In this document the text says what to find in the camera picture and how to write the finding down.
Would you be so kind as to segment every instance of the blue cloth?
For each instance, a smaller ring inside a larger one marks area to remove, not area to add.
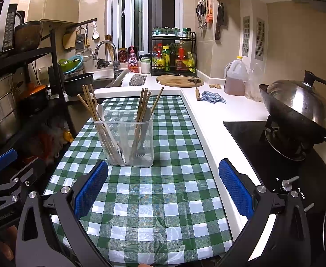
[[[220,96],[218,93],[212,93],[209,91],[204,91],[203,94],[201,95],[201,99],[211,102],[211,103],[216,103],[218,101],[222,103],[226,103],[226,100]]]

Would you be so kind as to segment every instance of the vent grille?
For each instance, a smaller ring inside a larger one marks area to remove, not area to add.
[[[244,39],[242,43],[242,56],[248,57],[248,48],[250,45],[250,17],[244,17]]]
[[[263,60],[264,53],[264,28],[265,23],[261,19],[257,19],[257,37],[256,37],[256,54],[255,59]]]

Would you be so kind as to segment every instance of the green checkered tablecloth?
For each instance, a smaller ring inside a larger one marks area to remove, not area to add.
[[[155,97],[150,98],[149,105]],[[103,102],[106,110],[137,109],[138,98]],[[232,245],[226,215],[196,131],[179,96],[162,96],[153,121],[151,168],[109,166],[109,176],[80,222],[113,265],[180,264],[225,253]],[[55,170],[45,194],[89,173],[105,159],[88,121]],[[58,237],[68,244],[57,216]]]

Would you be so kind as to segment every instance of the faucet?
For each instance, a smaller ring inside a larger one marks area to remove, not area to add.
[[[117,49],[116,49],[115,44],[113,44],[110,40],[104,40],[104,41],[100,42],[99,44],[97,44],[92,60],[98,60],[97,66],[96,66],[97,69],[100,69],[101,67],[107,67],[108,66],[107,61],[105,61],[104,59],[98,59],[97,58],[98,50],[100,49],[100,47],[103,44],[109,44],[109,45],[111,45],[113,47],[113,62],[112,62],[112,64],[113,64],[113,77],[114,77],[114,79],[116,79],[117,76],[122,72],[122,70],[118,69],[118,66],[119,66],[120,62],[117,61]]]

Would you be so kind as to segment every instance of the jar of red chili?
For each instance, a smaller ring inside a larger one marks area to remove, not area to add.
[[[127,62],[127,48],[118,49],[118,61],[121,63]]]

